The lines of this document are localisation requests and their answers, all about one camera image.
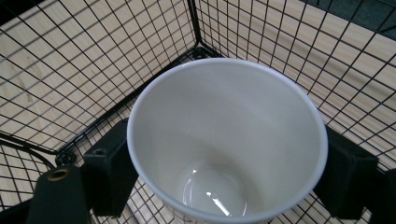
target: white bowl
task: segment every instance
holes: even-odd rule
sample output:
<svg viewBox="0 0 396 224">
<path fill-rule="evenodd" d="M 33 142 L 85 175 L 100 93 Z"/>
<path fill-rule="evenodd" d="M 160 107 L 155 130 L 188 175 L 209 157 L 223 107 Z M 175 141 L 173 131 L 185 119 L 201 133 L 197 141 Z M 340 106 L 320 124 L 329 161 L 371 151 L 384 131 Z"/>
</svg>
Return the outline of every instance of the white bowl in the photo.
<svg viewBox="0 0 396 224">
<path fill-rule="evenodd" d="M 127 131 L 136 171 L 165 204 L 201 222 L 276 217 L 318 183 L 327 134 L 306 94 L 236 59 L 175 67 L 138 97 Z"/>
</svg>

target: white cup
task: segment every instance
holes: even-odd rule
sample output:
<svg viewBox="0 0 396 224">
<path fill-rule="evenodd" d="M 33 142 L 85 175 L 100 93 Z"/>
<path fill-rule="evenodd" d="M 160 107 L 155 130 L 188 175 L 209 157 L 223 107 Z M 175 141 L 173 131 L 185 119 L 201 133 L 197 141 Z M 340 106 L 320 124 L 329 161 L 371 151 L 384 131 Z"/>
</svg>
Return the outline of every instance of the white cup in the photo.
<svg viewBox="0 0 396 224">
<path fill-rule="evenodd" d="M 307 95 L 236 59 L 175 67 L 138 97 L 127 131 L 136 171 L 165 204 L 208 223 L 255 223 L 318 183 L 327 134 Z"/>
</svg>

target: metal grid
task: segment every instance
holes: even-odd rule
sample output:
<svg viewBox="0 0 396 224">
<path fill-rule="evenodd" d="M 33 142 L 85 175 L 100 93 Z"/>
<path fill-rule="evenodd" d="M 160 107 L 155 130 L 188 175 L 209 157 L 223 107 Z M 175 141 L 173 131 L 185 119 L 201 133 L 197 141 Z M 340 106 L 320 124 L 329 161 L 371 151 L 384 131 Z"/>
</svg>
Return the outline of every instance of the metal grid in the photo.
<svg viewBox="0 0 396 224">
<path fill-rule="evenodd" d="M 189 4 L 197 13 L 190 14 Z M 13 71 L 0 77 L 3 138 L 52 154 L 69 143 L 81 165 L 82 154 L 129 116 L 136 89 L 171 62 L 205 56 L 190 50 L 197 38 L 210 50 L 206 56 L 247 59 L 285 74 L 311 97 L 329 126 L 378 156 L 382 169 L 396 167 L 396 43 L 326 10 L 300 1 L 45 1 L 16 17 L 0 33 L 0 67 Z M 131 100 L 118 104 L 126 98 Z M 24 152 L 1 148 L 0 183 L 12 180 L 18 186 L 20 180 L 28 186 L 2 187 L 4 210 L 30 198 L 35 177 L 46 169 Z M 7 173 L 14 168 L 28 175 Z M 3 205 L 5 197 L 14 202 Z M 368 223 L 369 218 L 368 211 L 359 221 L 331 218 L 310 194 L 271 223 Z M 177 223 L 141 179 L 120 218 L 92 220 Z"/>
</svg>

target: beige surface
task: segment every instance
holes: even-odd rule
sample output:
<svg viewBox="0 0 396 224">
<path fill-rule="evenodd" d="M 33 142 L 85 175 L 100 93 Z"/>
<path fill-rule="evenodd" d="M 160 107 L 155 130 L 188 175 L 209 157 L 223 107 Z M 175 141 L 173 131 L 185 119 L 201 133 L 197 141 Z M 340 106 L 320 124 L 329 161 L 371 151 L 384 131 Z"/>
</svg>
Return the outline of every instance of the beige surface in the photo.
<svg viewBox="0 0 396 224">
<path fill-rule="evenodd" d="M 228 57 L 271 65 L 292 78 L 309 92 L 326 123 L 375 155 L 395 147 L 395 41 L 301 1 L 285 6 L 269 1 L 268 8 L 256 1 L 253 6 L 250 1 L 196 5 L 206 44 Z M 0 130 L 43 147 L 60 147 L 192 47 L 186 6 L 183 1 L 133 1 L 129 7 L 123 1 L 45 1 L 41 9 L 3 25 Z M 187 25 L 179 29 L 180 24 Z M 382 155 L 381 167 L 395 168 L 395 158 L 394 149 Z M 0 159 L 5 164 L 6 158 Z M 5 166 L 0 172 L 10 175 Z M 2 178 L 0 191 L 13 188 L 12 181 Z M 1 196 L 18 202 L 15 194 Z M 133 212 L 146 208 L 129 203 Z M 298 219 L 300 210 L 290 210 L 287 217 Z M 323 216 L 316 218 L 323 221 Z M 304 222 L 313 223 L 306 216 Z"/>
</svg>

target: white container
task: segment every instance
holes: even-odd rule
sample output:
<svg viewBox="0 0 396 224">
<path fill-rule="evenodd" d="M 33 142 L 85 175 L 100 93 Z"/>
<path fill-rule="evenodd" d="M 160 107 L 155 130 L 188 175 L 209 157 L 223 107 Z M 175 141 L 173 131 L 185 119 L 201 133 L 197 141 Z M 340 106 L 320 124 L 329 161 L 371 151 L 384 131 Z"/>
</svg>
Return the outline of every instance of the white container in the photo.
<svg viewBox="0 0 396 224">
<path fill-rule="evenodd" d="M 129 117 L 134 167 L 177 213 L 200 222 L 276 217 L 318 183 L 327 134 L 306 94 L 236 59 L 185 63 L 156 78 Z"/>
</svg>

